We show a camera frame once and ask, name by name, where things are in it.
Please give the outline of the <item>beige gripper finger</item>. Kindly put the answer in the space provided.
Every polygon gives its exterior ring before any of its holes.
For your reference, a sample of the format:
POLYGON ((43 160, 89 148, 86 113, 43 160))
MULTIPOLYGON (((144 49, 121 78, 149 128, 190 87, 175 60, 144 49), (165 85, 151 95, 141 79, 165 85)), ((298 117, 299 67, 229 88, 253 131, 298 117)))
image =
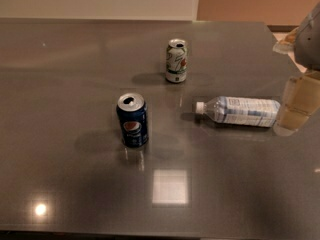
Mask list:
POLYGON ((285 86, 282 103, 273 126, 279 136, 298 131, 320 108, 320 72, 306 71, 291 77, 285 86))
POLYGON ((277 41, 273 46, 273 51, 280 54, 288 54, 294 51, 295 40, 298 29, 295 28, 287 33, 282 39, 277 41))

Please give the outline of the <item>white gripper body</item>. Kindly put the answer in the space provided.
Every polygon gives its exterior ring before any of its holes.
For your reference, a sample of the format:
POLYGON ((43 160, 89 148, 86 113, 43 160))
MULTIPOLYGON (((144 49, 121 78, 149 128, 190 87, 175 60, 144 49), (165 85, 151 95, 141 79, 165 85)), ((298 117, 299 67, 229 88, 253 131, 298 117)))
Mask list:
POLYGON ((298 27, 294 45, 295 61, 312 70, 320 70, 320 2, 298 27))

